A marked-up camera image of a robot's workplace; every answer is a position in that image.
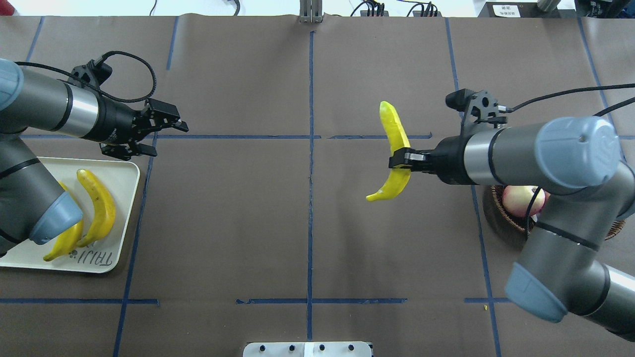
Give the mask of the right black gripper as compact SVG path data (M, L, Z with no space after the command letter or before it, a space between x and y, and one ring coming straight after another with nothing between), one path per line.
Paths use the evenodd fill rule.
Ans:
M469 176L463 162L463 153L467 141L460 136L450 136L438 143L435 149L417 151L424 154L423 163L415 163L411 154L415 149L400 148L388 159L390 169L411 169L413 172L435 174L441 181L454 185L469 185Z

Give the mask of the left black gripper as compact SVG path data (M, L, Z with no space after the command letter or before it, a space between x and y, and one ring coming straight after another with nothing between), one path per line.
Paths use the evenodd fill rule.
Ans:
M133 156L156 157L156 147L141 144L152 132L174 128L189 132L175 105L156 99L147 100L147 116L130 109L123 103L107 102L104 107L103 134L100 141L102 154L118 160L131 160Z

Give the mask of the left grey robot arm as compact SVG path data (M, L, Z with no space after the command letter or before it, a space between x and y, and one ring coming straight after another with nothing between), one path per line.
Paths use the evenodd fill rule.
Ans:
M149 93L124 99L103 85L113 74L107 60L116 55L138 61L149 71ZM71 70L42 63L1 59L1 255L26 241L37 245L59 239L82 221L83 213L43 162L43 151L27 131L95 142L107 157L128 161L156 157L146 138L165 129L189 132L174 105L154 97L157 74L145 59L110 51Z

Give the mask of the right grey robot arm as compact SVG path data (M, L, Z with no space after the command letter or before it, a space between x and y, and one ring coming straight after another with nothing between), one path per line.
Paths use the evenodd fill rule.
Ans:
M634 170L610 122L564 117L515 128L471 125L435 149L397 144L390 169L449 184L534 185L550 197L513 264L511 302L551 323L573 313L634 340L634 278L596 259L613 223L634 212Z

